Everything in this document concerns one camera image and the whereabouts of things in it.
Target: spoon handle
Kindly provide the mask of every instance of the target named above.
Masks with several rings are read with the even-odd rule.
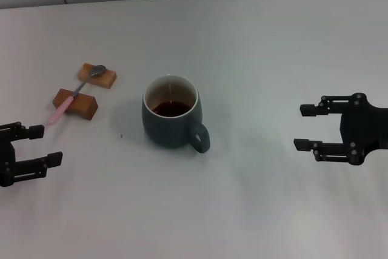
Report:
[[[78,88],[73,92],[73,97],[75,98],[78,94],[78,92],[84,87],[87,81],[89,81],[90,76],[80,85]]]
[[[69,105],[73,102],[74,97],[69,96],[66,100],[55,110],[54,114],[48,120],[48,124],[54,124],[61,117],[61,115],[65,112],[65,110],[69,107]]]

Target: dark liquid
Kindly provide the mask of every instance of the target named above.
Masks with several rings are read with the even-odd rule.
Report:
[[[158,115],[171,118],[173,116],[183,115],[190,109],[190,106],[179,101],[168,101],[166,103],[159,104],[152,111]]]

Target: metal spoon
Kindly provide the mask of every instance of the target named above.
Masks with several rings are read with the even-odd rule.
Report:
[[[80,86],[78,86],[78,88],[73,92],[72,96],[69,96],[68,98],[66,98],[66,100],[55,110],[54,114],[48,120],[48,124],[56,123],[56,121],[61,117],[61,115],[65,112],[65,110],[73,102],[74,98],[76,98],[79,91],[84,87],[86,82],[89,81],[89,79],[92,76],[102,74],[106,70],[107,69],[104,65],[97,65],[97,66],[94,66],[93,68],[91,68],[89,70],[89,75],[88,75],[87,79]]]

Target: table surface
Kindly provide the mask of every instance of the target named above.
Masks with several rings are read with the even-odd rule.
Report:
[[[0,11],[0,123],[45,123],[84,62],[92,121],[63,117],[17,159],[62,151],[44,179],[0,189],[4,258],[386,258],[388,152],[317,163],[294,138],[340,143],[321,95],[388,107],[387,0],[139,0]],[[191,79],[212,147],[145,136],[154,78]]]

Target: dark gray mug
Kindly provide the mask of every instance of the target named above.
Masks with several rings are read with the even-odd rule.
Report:
[[[158,106],[172,102],[187,106],[188,111],[177,116],[157,113]],[[151,140],[162,146],[177,148],[190,143],[199,153],[210,148],[198,90],[185,77],[166,75],[154,80],[143,95],[142,120]]]

